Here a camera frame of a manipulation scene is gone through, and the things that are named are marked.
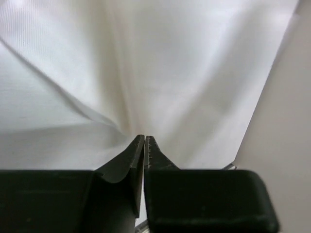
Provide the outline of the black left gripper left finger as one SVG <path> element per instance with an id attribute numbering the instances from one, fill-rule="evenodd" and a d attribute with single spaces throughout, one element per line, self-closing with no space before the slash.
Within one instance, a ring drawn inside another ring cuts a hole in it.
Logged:
<path id="1" fill-rule="evenodd" d="M 96 170 L 2 170 L 3 233 L 132 233 L 145 137 Z"/>

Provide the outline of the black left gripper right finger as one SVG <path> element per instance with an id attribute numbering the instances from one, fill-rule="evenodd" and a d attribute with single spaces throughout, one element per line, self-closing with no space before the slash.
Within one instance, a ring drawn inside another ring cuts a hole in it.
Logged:
<path id="1" fill-rule="evenodd" d="M 260 176 L 250 170 L 180 169 L 145 139 L 144 195 L 153 233 L 277 233 Z"/>

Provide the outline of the white pleated skirt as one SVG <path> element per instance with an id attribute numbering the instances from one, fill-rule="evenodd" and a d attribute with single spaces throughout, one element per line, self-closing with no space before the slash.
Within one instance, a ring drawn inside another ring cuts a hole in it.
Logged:
<path id="1" fill-rule="evenodd" d="M 178 166 L 225 167 L 297 4 L 1 1 L 1 168 L 94 169 L 137 134 Z"/>

